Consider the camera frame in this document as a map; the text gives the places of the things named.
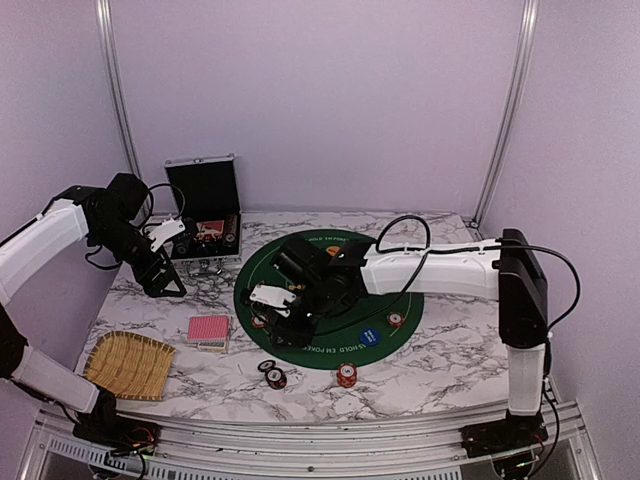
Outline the black poker chip stack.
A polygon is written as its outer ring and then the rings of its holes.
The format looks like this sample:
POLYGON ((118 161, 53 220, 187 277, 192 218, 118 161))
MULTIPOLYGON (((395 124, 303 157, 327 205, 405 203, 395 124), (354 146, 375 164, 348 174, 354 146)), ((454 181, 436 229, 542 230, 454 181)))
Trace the black poker chip stack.
POLYGON ((287 385, 287 377, 284 371, 274 367, 265 373, 265 379, 270 388, 274 390, 284 389, 287 385))

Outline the red poker chip stack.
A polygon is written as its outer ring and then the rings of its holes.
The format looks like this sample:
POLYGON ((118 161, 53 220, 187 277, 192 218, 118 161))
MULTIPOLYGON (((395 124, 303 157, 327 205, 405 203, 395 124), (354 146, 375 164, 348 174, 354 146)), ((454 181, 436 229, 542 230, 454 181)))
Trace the red poker chip stack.
POLYGON ((357 368, 351 363, 341 364, 336 372, 337 383, 344 388, 351 388, 357 383, 357 368))

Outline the blue small blind button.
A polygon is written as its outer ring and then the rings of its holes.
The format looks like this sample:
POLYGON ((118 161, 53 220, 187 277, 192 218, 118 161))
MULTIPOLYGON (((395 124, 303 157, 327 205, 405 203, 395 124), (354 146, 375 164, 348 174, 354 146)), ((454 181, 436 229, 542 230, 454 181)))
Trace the blue small blind button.
POLYGON ((367 348, 379 345, 381 339, 380 332, 374 328, 363 329, 359 334, 360 343, 367 348))

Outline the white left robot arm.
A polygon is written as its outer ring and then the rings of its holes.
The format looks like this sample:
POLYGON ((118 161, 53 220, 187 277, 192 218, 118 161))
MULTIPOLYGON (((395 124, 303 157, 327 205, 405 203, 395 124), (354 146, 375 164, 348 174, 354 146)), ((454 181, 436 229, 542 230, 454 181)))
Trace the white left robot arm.
MULTIPOLYGON (((152 298, 182 297, 186 290, 164 246, 186 232, 178 218, 149 232, 133 225, 151 189, 133 174, 119 173, 105 188, 72 186, 1 243, 1 304, 42 267, 80 241, 109 250, 130 265, 137 283, 152 298)), ((1 314, 1 376, 81 414, 106 445, 125 438, 126 423, 110 408, 113 394, 73 373, 30 346, 8 313, 1 314)))

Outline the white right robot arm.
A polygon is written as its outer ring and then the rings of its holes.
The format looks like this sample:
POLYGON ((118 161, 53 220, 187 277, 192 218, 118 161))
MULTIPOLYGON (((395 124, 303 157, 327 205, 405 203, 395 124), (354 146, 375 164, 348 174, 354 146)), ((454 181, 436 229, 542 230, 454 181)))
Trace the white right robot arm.
POLYGON ((538 248, 519 230, 466 243, 386 245, 381 237, 348 240, 334 254, 301 234, 283 238, 271 260, 285 285, 259 284, 274 344, 304 348, 375 316, 398 329, 396 304, 411 297, 452 297, 495 304, 508 365, 507 414, 495 430, 506 448, 534 431, 549 357, 548 283, 538 248))

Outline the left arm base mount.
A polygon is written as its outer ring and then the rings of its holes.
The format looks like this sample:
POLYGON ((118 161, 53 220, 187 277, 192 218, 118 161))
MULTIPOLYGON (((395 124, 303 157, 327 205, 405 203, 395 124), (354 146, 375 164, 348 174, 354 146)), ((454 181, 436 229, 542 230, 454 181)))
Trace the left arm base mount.
POLYGON ((95 405, 89 413, 78 413, 73 435, 110 447, 116 456, 126 453, 153 453, 160 434, 154 422, 123 417, 116 411, 116 397, 98 387, 95 405))

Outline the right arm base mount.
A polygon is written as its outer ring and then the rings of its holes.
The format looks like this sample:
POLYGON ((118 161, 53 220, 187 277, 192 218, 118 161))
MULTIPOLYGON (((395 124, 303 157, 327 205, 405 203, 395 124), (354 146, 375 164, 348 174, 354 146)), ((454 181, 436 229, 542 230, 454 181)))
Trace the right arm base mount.
POLYGON ((542 414, 513 415, 509 411, 500 420, 467 425, 460 429, 469 458, 494 455, 542 443, 549 438, 542 414))

